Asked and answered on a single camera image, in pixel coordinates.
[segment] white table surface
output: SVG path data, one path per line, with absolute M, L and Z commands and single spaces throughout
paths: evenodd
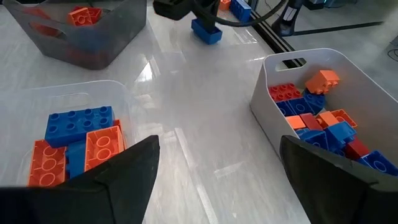
M 228 12 L 221 13 L 231 18 Z M 0 91 L 116 80 L 131 91 L 140 141 L 160 137 L 160 164 L 144 223 L 309 223 L 249 109 L 272 50 L 253 28 L 218 26 L 203 44 L 181 21 L 147 8 L 147 24 L 104 70 L 44 57 L 0 6 Z

